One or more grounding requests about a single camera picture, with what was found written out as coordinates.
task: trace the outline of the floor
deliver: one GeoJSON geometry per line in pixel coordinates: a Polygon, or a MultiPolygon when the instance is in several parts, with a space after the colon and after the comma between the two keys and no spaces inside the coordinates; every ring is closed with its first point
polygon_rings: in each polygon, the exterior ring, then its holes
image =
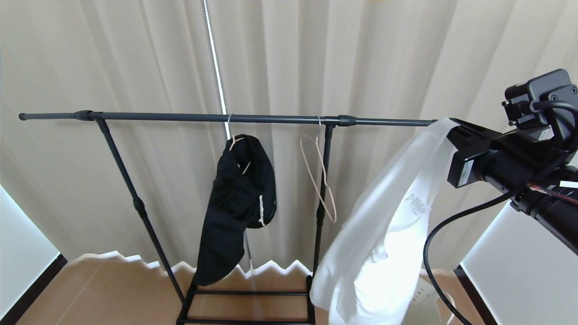
{"type": "MultiPolygon", "coordinates": [[[[175,276],[186,288],[192,269],[178,265],[175,276]]],[[[305,289],[305,272],[290,267],[285,274],[278,268],[261,268],[247,278],[239,269],[209,286],[228,290],[305,289]]],[[[442,288],[456,300],[457,308],[473,324],[483,324],[459,280],[452,272],[438,272],[442,288]]],[[[62,269],[18,322],[28,324],[175,324],[180,311],[177,295],[166,274],[140,260],[122,256],[102,259],[87,255],[62,269]]],[[[442,317],[449,311],[442,308],[442,317]]],[[[240,320],[306,320],[304,297],[195,296],[190,318],[240,320]]],[[[327,324],[327,312],[316,310],[317,324],[327,324]]]]}

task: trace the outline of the curtain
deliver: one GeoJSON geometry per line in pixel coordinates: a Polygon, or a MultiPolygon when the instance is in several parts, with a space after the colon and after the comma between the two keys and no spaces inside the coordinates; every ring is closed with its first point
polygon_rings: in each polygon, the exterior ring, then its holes
{"type": "MultiPolygon", "coordinates": [[[[457,117],[506,131],[506,87],[556,68],[578,77],[575,1],[207,1],[228,114],[457,117]]],[[[202,1],[3,2],[1,182],[68,258],[118,250],[157,260],[94,123],[20,122],[20,112],[222,113],[202,1]]],[[[221,123],[110,121],[171,264],[196,265],[221,123]]],[[[276,173],[278,209],[248,230],[253,266],[311,268],[317,205],[299,139],[316,125],[231,123],[260,139],[276,173]]],[[[322,253],[364,187],[416,132],[338,127],[328,181],[338,222],[325,218],[322,253]]],[[[317,180],[310,142],[305,152],[317,180]]],[[[444,184],[431,227],[498,196],[444,184]]],[[[444,229],[433,267],[454,268],[500,207],[444,229]]],[[[247,259],[242,266],[248,267],[247,259]]]]}

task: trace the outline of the black garment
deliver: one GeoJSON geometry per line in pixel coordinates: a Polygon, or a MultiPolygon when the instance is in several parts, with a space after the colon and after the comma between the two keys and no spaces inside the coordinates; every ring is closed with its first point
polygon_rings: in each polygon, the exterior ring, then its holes
{"type": "Polygon", "coordinates": [[[246,228],[261,228],[273,219],[277,208],[275,175],[261,143],[250,135],[240,134],[232,150],[227,141],[217,164],[217,176],[203,223],[195,282],[211,285],[227,276],[244,255],[243,233],[246,228]],[[251,162],[245,174],[243,170],[251,162]]]}

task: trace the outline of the black baseboard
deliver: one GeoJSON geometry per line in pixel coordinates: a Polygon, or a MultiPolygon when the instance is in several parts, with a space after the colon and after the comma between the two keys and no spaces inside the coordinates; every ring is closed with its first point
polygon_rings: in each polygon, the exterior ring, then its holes
{"type": "Polygon", "coordinates": [[[30,288],[26,290],[22,297],[18,299],[8,313],[0,319],[0,325],[16,324],[67,262],[68,261],[64,256],[62,256],[62,254],[58,255],[46,270],[44,270],[44,272],[42,272],[42,274],[36,279],[36,281],[34,281],[30,288]]]}
{"type": "Polygon", "coordinates": [[[486,325],[498,325],[496,320],[494,319],[494,315],[486,306],[484,300],[482,300],[480,294],[477,292],[476,287],[473,286],[472,281],[470,281],[469,277],[467,276],[466,272],[462,266],[458,266],[457,269],[454,270],[455,275],[460,280],[462,287],[466,290],[470,300],[472,301],[473,305],[476,307],[477,312],[480,314],[481,319],[484,321],[486,325]]]}

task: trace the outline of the white wall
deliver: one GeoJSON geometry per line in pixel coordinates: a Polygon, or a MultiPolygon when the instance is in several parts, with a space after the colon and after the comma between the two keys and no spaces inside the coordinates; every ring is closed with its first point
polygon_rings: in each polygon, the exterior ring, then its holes
{"type": "Polygon", "coordinates": [[[509,205],[462,267],[499,324],[578,324],[578,256],[509,205]]]}
{"type": "Polygon", "coordinates": [[[0,315],[4,317],[59,253],[0,189],[0,315]]]}

